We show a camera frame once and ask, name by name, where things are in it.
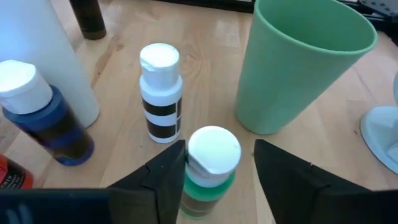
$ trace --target bottle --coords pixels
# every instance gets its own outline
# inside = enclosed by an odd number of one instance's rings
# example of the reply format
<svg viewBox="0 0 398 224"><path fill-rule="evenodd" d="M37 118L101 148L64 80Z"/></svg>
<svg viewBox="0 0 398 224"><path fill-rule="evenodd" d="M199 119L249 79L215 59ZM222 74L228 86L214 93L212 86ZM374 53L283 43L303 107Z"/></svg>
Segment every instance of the bottle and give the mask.
<svg viewBox="0 0 398 224"><path fill-rule="evenodd" d="M178 138L181 126L182 78L178 50L168 44L150 44L140 52L139 79L149 137L157 143Z"/></svg>
<svg viewBox="0 0 398 224"><path fill-rule="evenodd" d="M31 189L32 185L32 173L0 154L0 189Z"/></svg>
<svg viewBox="0 0 398 224"><path fill-rule="evenodd" d="M35 65L84 127L94 123L100 107L49 0L0 1L0 30L0 62Z"/></svg>
<svg viewBox="0 0 398 224"><path fill-rule="evenodd" d="M0 62L3 114L61 164L75 166L93 153L94 143L55 86L34 65Z"/></svg>
<svg viewBox="0 0 398 224"><path fill-rule="evenodd" d="M240 158L241 146L228 130L206 126L195 131L188 142L182 215L201 219L209 214L232 186Z"/></svg>
<svg viewBox="0 0 398 224"><path fill-rule="evenodd" d="M69 0L83 37L98 40L106 35L98 0Z"/></svg>

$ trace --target white bottle cap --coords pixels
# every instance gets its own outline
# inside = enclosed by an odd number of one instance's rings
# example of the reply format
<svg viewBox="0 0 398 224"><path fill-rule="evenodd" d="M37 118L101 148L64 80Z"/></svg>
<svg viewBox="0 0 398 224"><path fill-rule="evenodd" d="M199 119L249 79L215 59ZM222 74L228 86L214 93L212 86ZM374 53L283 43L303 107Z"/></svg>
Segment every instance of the white bottle cap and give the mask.
<svg viewBox="0 0 398 224"><path fill-rule="evenodd" d="M148 86L155 90L172 88L178 79L180 70L178 50L163 43L150 44L140 54L142 76Z"/></svg>
<svg viewBox="0 0 398 224"><path fill-rule="evenodd" d="M52 90L34 65L0 62L0 104L14 114L36 112L52 98Z"/></svg>
<svg viewBox="0 0 398 224"><path fill-rule="evenodd" d="M195 131L188 142L189 178L202 187L224 183L241 159L241 146L227 129L207 126Z"/></svg>

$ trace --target green paint bottle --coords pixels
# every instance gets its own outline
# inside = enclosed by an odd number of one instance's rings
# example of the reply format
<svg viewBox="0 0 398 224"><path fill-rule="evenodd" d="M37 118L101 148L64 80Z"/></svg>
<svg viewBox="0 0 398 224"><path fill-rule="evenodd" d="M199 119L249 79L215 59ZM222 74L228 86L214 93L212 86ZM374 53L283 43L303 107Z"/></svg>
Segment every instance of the green paint bottle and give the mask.
<svg viewBox="0 0 398 224"><path fill-rule="evenodd" d="M206 126L195 131L188 142L188 162L180 211L201 219L209 214L231 187L241 146L227 129Z"/></svg>

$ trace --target red paint bottle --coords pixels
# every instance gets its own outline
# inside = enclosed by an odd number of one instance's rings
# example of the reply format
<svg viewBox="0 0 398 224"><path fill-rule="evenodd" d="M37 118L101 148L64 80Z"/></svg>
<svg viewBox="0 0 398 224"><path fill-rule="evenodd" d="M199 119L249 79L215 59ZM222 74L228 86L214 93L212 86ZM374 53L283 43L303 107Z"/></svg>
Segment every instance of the red paint bottle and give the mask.
<svg viewBox="0 0 398 224"><path fill-rule="evenodd" d="M0 189L31 189L32 185L32 173L0 155Z"/></svg>

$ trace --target white bottle with black stripes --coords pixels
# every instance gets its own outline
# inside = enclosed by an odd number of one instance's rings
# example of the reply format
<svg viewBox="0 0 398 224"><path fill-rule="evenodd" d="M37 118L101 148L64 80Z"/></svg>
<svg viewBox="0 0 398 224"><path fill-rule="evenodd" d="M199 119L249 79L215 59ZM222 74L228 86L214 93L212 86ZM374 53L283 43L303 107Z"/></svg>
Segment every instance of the white bottle with black stripes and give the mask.
<svg viewBox="0 0 398 224"><path fill-rule="evenodd" d="M182 78L178 50L163 43L150 44L140 52L139 79L149 137L157 143L178 138L181 125Z"/></svg>

